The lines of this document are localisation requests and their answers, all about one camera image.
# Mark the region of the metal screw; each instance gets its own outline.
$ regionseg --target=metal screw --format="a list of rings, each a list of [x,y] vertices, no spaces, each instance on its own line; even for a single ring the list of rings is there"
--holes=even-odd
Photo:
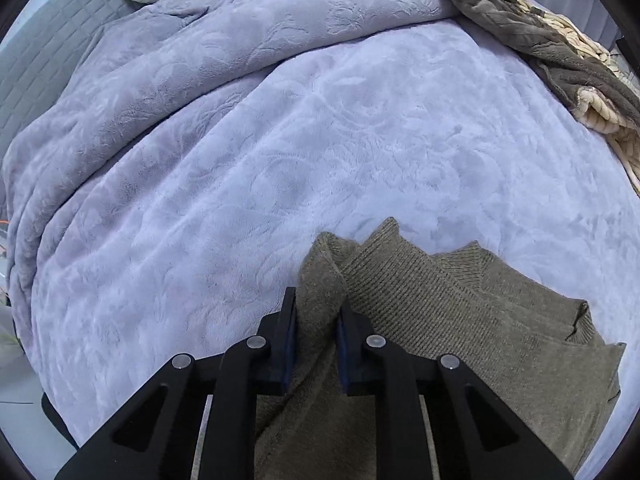
[[[370,335],[367,337],[367,344],[372,348],[382,348],[386,345],[386,339],[378,334]]]
[[[455,355],[446,354],[440,358],[440,364],[449,370],[455,370],[460,366],[460,359]]]
[[[171,359],[171,364],[174,368],[178,368],[178,370],[182,370],[191,364],[191,356],[187,354],[178,354],[173,359]]]
[[[246,345],[249,348],[257,349],[262,348],[267,344],[267,340],[263,338],[261,335],[252,335],[249,339],[246,340]]]

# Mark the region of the gray throw blanket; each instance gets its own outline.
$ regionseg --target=gray throw blanket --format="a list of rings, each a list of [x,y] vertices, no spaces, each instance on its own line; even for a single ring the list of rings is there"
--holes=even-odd
[[[451,1],[501,43],[524,54],[569,111],[580,113],[580,90],[595,88],[636,130],[640,128],[640,100],[634,92],[599,60],[581,57],[562,34],[540,19],[542,10],[525,12],[518,0]]]
[[[348,294],[408,352],[453,352],[575,471],[619,393],[624,345],[588,306],[509,268],[477,243],[429,256],[387,219],[361,246],[319,235],[300,270],[298,363],[287,399],[258,406],[257,478],[375,478],[374,403],[340,394],[335,317]]]

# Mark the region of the olive green sweater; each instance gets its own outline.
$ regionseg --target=olive green sweater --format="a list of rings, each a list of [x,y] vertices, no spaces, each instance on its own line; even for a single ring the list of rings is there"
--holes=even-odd
[[[408,352],[462,358],[570,470],[587,457],[620,391],[624,345],[604,344],[586,302],[477,243],[429,256],[391,218],[362,245],[323,233],[307,255],[290,393],[258,400],[257,479],[375,478],[374,400],[342,395],[336,371],[335,319],[347,294]]]

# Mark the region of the knit sweater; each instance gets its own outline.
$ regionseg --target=knit sweater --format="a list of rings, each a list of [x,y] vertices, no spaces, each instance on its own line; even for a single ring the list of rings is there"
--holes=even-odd
[[[258,400],[257,479],[376,477],[374,399],[342,395],[337,377],[335,319],[347,295],[407,352],[458,355],[570,470],[585,460],[619,394],[624,345],[604,344],[585,301],[477,243],[429,256],[387,219],[361,246],[323,233],[307,255],[292,387]]]

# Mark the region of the lavender blanket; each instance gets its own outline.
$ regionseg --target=lavender blanket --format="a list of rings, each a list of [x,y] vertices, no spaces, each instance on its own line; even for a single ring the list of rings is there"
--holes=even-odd
[[[168,358],[224,351],[329,230],[478,239],[628,347],[640,201],[604,141],[448,0],[161,0],[112,23],[4,159],[18,335],[82,444]]]

